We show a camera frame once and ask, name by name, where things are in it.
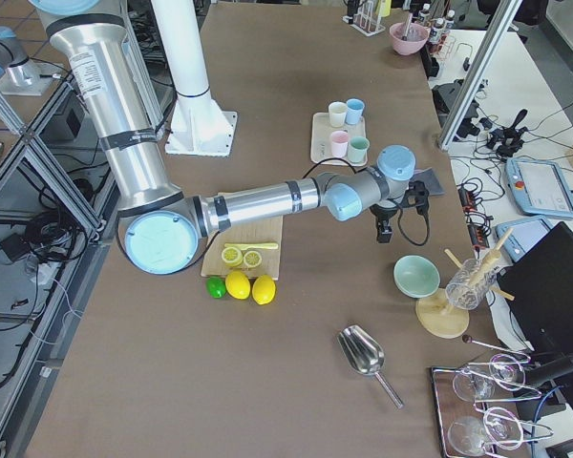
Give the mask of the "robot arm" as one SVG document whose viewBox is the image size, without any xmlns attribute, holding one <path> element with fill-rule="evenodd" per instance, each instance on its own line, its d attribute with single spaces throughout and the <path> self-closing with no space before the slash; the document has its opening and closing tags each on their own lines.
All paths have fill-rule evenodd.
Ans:
<svg viewBox="0 0 573 458">
<path fill-rule="evenodd" d="M 414 174 L 407 147 L 385 148 L 350 175 L 323 173 L 212 198 L 187 197 L 164 168 L 152 126 L 123 50 L 122 1 L 39 1 L 51 44 L 69 60 L 120 191 L 118 246 L 139 269 L 183 270 L 199 241 L 245 222 L 326 207 L 338 220 L 398 204 Z"/>
</svg>

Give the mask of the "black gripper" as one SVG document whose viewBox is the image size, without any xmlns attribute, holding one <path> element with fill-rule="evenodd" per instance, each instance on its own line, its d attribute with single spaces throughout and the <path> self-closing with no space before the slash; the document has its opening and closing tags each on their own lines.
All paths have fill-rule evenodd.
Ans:
<svg viewBox="0 0 573 458">
<path fill-rule="evenodd" d="M 389 243 L 393 237 L 391 219 L 398 213 L 399 208 L 397 206 L 385 207 L 380 204 L 374 204 L 370 207 L 370 211 L 375 216 L 376 241 L 378 243 Z"/>
<path fill-rule="evenodd" d="M 348 23 L 354 22 L 354 16 L 358 13 L 360 7 L 359 0 L 346 0 L 345 4 L 347 6 L 346 21 Z"/>
</svg>

